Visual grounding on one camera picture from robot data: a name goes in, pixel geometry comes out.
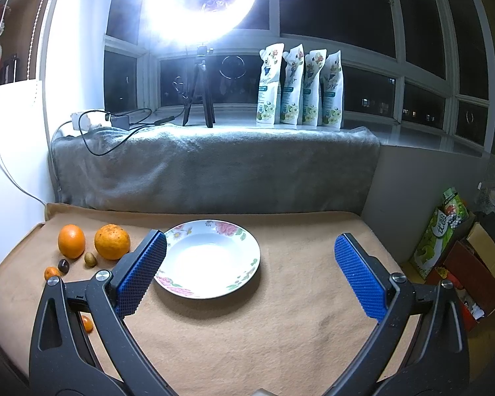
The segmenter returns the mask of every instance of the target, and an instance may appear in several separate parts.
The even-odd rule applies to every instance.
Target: floral plate
[[[246,284],[260,263],[248,231],[220,220],[183,223],[165,233],[167,256],[154,279],[175,295],[210,299]]]

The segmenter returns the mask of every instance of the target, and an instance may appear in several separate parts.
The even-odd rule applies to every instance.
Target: plate rim
[[[198,219],[198,220],[191,220],[189,222],[183,222],[183,223],[179,223],[177,224],[176,226],[173,226],[172,228],[170,228],[169,230],[165,231],[164,232],[164,235],[165,235],[165,238],[167,238],[167,233],[174,230],[175,228],[181,226],[181,225],[188,225],[190,223],[199,223],[199,222],[208,222],[208,221],[211,221],[211,222],[221,222],[221,223],[229,223],[231,225],[235,225],[237,226],[238,228],[242,229],[243,231],[246,231],[246,233],[248,233],[249,235],[251,235],[251,237],[253,238],[253,240],[255,241],[255,244],[256,244],[256,247],[257,247],[257,262],[256,264],[254,265],[255,267],[255,270],[252,272],[251,276],[245,280],[244,282],[242,282],[241,284],[239,284],[236,288],[234,288],[233,290],[229,291],[229,292],[226,292],[226,293],[222,293],[222,295],[216,295],[216,296],[208,296],[208,297],[194,297],[194,296],[191,296],[191,295],[184,295],[182,293],[175,293],[175,292],[172,292],[170,291],[169,289],[167,289],[165,286],[163,286],[159,281],[158,281],[158,272],[159,272],[159,268],[158,270],[156,271],[156,273],[154,274],[154,281],[156,282],[157,285],[159,285],[162,289],[166,290],[167,292],[171,293],[172,295],[176,295],[176,296],[180,296],[181,298],[185,298],[185,299],[195,299],[195,300],[205,300],[205,299],[216,299],[216,298],[221,298],[223,296],[227,296],[227,295],[230,295],[231,293],[233,292],[236,292],[237,290],[239,290],[239,288],[241,287],[244,287],[253,277],[254,275],[256,274],[256,272],[259,270],[259,266],[260,266],[260,260],[261,260],[261,252],[260,252],[260,245],[259,245],[259,242],[256,240],[256,238],[253,236],[253,234],[248,231],[245,227],[243,226],[240,226],[236,223],[233,223],[233,222],[227,222],[225,220],[220,220],[220,219],[215,219],[215,218],[207,218],[207,219]]]

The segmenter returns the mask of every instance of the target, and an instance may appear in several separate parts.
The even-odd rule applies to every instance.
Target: blue textured pad
[[[359,253],[344,236],[338,236],[334,247],[336,261],[354,290],[365,314],[381,321],[387,314],[385,291]]]
[[[159,232],[117,287],[115,313],[120,319],[134,314],[167,254],[167,240]]]

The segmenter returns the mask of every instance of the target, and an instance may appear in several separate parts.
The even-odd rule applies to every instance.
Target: gray cloth
[[[98,128],[95,153],[127,131]],[[81,137],[52,144],[61,202],[97,210],[175,214],[349,211],[365,205],[380,154],[366,128],[141,130],[104,157]]]

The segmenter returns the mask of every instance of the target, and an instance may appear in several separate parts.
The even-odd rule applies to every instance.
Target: orange fruit
[[[118,260],[130,250],[128,232],[117,225],[106,225],[95,234],[95,248],[104,259]]]
[[[93,323],[87,316],[81,316],[83,319],[84,330],[90,333],[93,331]]]
[[[61,272],[56,267],[47,267],[44,271],[44,279],[48,281],[50,277],[60,277]]]
[[[68,259],[77,259],[83,254],[86,238],[82,229],[75,225],[66,225],[58,234],[58,249]]]

